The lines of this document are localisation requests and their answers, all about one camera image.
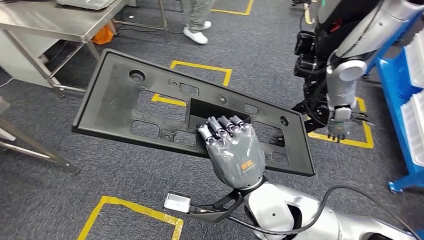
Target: robot finger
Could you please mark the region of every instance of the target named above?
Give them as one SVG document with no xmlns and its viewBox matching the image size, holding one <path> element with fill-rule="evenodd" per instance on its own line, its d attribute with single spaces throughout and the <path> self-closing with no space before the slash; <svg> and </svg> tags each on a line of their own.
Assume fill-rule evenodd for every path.
<svg viewBox="0 0 424 240">
<path fill-rule="evenodd" d="M 208 117 L 206 122 L 218 138 L 226 138 L 228 136 L 228 132 L 223 129 L 214 116 Z"/>
<path fill-rule="evenodd" d="M 198 125 L 197 131 L 200 133 L 201 137 L 204 139 L 207 145 L 215 146 L 217 144 L 217 140 L 214 138 L 214 136 L 212 136 L 211 131 L 209 131 L 208 125 Z"/>
<path fill-rule="evenodd" d="M 234 135 L 234 133 L 240 132 L 240 127 L 234 125 L 228 118 L 225 116 L 221 116 L 218 118 L 218 122 L 221 124 L 221 126 L 229 132 L 230 135 Z"/>
<path fill-rule="evenodd" d="M 248 129 L 250 128 L 250 124 L 245 123 L 243 120 L 241 120 L 237 115 L 234 115 L 232 117 L 229 118 L 229 120 L 236 126 L 239 126 L 240 128 L 243 129 Z"/>
</svg>

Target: gray pants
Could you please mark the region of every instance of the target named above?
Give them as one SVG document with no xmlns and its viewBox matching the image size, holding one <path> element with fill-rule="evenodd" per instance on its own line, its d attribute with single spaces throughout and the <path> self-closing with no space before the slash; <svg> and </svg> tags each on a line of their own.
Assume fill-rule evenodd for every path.
<svg viewBox="0 0 424 240">
<path fill-rule="evenodd" d="M 214 5 L 215 3 L 215 0 L 189 0 L 189 1 L 190 1 L 190 9 L 188 11 L 188 14 L 189 14 L 188 27 L 192 33 L 197 33 L 205 25 L 206 18 L 208 17 L 208 14 L 211 11 L 212 5 Z"/>
</svg>

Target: gray carpet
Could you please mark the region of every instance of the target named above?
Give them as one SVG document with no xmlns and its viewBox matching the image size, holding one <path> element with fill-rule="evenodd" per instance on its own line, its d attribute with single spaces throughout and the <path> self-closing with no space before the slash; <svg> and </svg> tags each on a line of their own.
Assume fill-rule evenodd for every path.
<svg viewBox="0 0 424 240">
<path fill-rule="evenodd" d="M 216 9 L 242 11 L 247 0 L 218 0 Z M 181 32 L 183 13 L 179 2 L 166 0 L 170 28 Z M 145 0 L 141 8 L 125 8 L 121 17 L 132 21 L 159 24 L 156 1 Z M 301 78 L 293 76 L 293 54 L 300 6 L 290 1 L 255 0 L 249 16 L 212 12 L 212 28 L 205 31 L 209 43 L 194 44 L 181 34 L 172 34 L 166 43 L 163 32 L 121 30 L 120 36 L 98 49 L 112 48 L 136 57 L 169 66 L 172 60 L 232 69 L 229 87 L 250 93 L 276 105 L 291 108 L 302 99 Z M 58 60 L 63 59 L 69 44 Z M 54 46 L 51 57 L 60 45 Z M 58 74 L 67 85 L 86 87 L 96 62 L 83 48 Z M 177 70 L 221 83 L 223 73 L 177 66 Z M 0 84 L 9 76 L 0 72 Z M 62 168 L 20 153 L 5 151 L 0 161 L 0 239 L 56 240 L 76 239 L 101 196 L 113 196 L 148 208 L 162 210 L 168 190 L 192 195 L 197 203 L 211 203 L 230 189 L 214 175 L 211 163 L 203 158 L 128 145 L 71 133 L 71 124 L 82 95 L 70 92 L 59 98 L 51 89 L 12 81 L 0 88 L 0 96 L 11 103 L 2 117 L 34 136 L 48 148 L 57 150 L 81 168 L 71 175 Z M 367 112 L 376 124 L 372 128 L 374 148 L 335 144 L 309 138 L 317 175 L 295 176 L 266 171 L 274 183 L 281 183 L 322 198 L 333 185 L 347 184 L 364 189 L 406 220 L 423 229 L 424 197 L 406 192 L 394 195 L 387 181 L 404 176 L 407 171 L 389 117 L 381 88 L 360 82 L 358 96 L 365 100 Z M 167 112 L 159 108 L 158 114 Z M 361 126 L 353 137 L 363 141 Z M 328 204 L 337 211 L 372 214 L 397 224 L 388 214 L 366 199 L 346 191 L 335 192 Z M 241 226 L 224 220 L 221 223 L 167 214 L 182 218 L 182 240 L 253 240 Z M 167 223 L 136 213 L 126 207 L 105 205 L 86 239 L 171 239 L 173 228 Z"/>
</svg>

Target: white storage bin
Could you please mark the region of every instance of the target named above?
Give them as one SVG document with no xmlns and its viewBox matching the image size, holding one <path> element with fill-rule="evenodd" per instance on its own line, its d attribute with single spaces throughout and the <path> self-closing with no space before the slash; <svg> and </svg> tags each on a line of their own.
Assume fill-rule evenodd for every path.
<svg viewBox="0 0 424 240">
<path fill-rule="evenodd" d="M 400 107 L 412 162 L 424 167 L 424 90 Z"/>
<path fill-rule="evenodd" d="M 410 83 L 424 88 L 424 30 L 415 33 L 410 44 L 405 47 Z"/>
</svg>

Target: person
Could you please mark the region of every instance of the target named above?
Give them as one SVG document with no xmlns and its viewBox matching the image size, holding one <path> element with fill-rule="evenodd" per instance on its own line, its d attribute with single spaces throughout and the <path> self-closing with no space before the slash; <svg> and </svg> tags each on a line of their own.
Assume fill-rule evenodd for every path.
<svg viewBox="0 0 424 240">
<path fill-rule="evenodd" d="M 182 32 L 198 44 L 208 43 L 208 38 L 202 31 L 212 26 L 206 18 L 214 3 L 215 0 L 190 0 L 189 23 Z"/>
</svg>

